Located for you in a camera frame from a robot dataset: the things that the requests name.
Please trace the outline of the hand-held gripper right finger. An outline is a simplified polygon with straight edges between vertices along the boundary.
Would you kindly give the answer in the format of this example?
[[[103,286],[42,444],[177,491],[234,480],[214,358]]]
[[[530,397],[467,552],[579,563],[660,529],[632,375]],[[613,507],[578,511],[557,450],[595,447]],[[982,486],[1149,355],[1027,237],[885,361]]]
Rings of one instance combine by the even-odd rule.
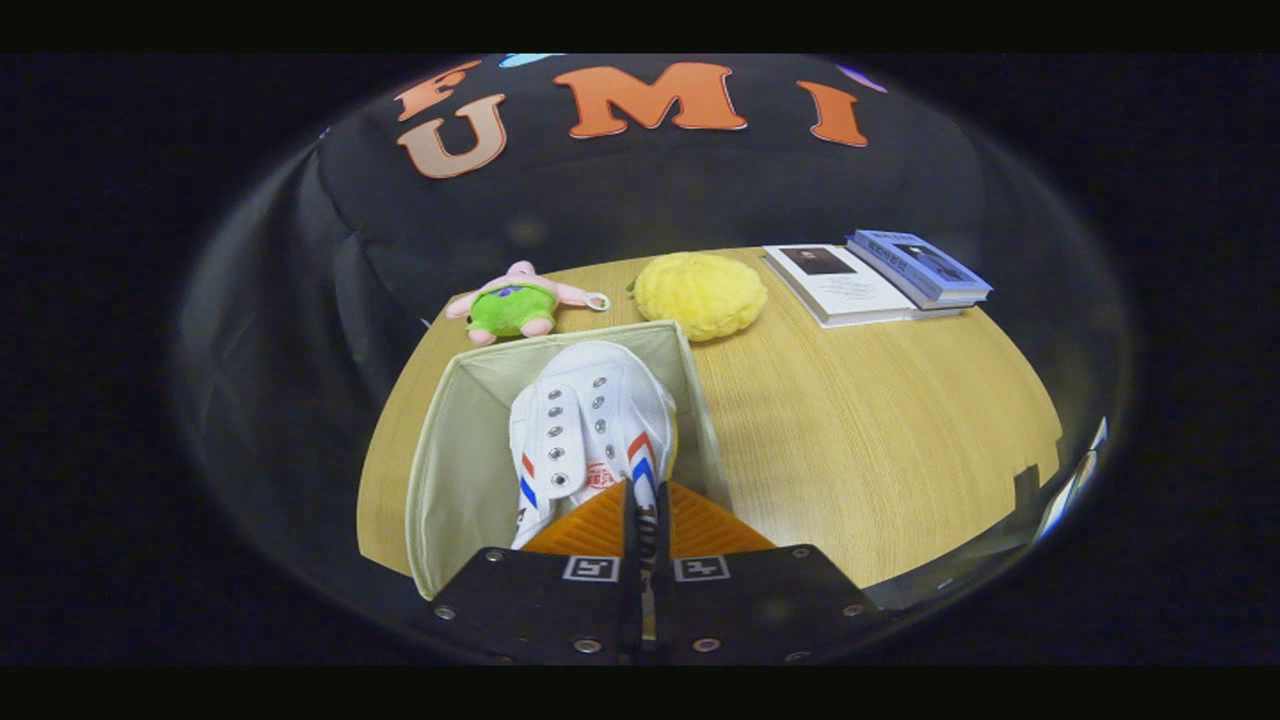
[[[773,544],[698,492],[667,488],[655,610],[672,664],[820,664],[884,638],[884,612],[820,548]]]

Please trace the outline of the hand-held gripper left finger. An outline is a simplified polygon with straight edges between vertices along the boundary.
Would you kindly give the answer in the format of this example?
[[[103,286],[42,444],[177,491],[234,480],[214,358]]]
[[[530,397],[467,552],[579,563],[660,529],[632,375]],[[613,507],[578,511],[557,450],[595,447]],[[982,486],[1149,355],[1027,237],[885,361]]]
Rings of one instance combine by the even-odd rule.
[[[635,502],[625,483],[576,509],[612,520],[612,555],[479,550],[411,619],[412,633],[477,664],[616,665],[637,652],[641,587]]]

